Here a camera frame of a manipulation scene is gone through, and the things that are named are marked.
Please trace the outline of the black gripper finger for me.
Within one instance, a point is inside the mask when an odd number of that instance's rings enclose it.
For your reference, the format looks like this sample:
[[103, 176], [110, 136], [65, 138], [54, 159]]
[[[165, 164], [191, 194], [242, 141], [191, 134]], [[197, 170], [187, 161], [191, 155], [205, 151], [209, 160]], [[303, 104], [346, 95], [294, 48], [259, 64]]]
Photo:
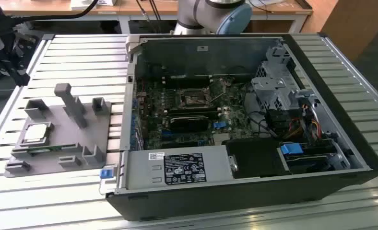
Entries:
[[27, 86], [28, 85], [31, 77], [27, 74], [27, 70], [26, 69], [11, 68], [8, 70], [8, 74], [12, 77], [16, 86], [22, 87], [22, 86]]

